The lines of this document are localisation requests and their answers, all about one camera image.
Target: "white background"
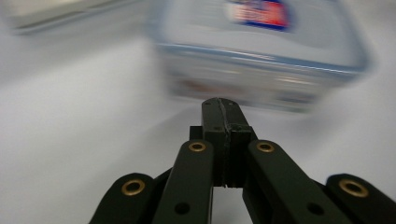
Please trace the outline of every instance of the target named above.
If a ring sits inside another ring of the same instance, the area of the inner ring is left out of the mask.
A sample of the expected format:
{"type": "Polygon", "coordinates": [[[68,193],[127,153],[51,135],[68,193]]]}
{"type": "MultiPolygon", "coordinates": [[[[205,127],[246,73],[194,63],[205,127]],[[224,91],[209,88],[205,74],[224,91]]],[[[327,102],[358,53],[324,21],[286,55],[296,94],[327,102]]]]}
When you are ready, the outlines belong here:
{"type": "MultiPolygon", "coordinates": [[[[360,176],[396,200],[396,3],[348,0],[375,66],[304,116],[243,107],[318,182],[360,176]]],[[[144,3],[34,35],[0,20],[0,223],[88,223],[123,175],[173,165],[200,101],[169,97],[139,29],[144,3]]],[[[250,223],[215,189],[213,223],[250,223]]]]}

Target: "container lid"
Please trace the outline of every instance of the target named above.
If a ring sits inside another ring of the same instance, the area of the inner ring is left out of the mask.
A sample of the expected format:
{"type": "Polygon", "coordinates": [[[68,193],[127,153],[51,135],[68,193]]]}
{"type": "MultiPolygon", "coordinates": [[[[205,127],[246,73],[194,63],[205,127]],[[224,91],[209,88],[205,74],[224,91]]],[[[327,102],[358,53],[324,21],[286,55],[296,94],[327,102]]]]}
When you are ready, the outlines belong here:
{"type": "Polygon", "coordinates": [[[241,59],[334,71],[347,78],[367,67],[367,54],[336,0],[166,0],[154,37],[241,59]]]}

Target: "printed label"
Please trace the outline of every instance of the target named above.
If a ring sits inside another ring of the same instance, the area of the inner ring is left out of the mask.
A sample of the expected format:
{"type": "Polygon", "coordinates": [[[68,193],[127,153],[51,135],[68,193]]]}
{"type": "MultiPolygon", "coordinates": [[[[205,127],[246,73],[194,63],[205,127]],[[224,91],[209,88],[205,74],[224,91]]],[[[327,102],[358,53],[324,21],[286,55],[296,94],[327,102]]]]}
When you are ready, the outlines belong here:
{"type": "Polygon", "coordinates": [[[240,0],[228,4],[232,21],[275,30],[289,27],[286,7],[279,0],[240,0]]]}

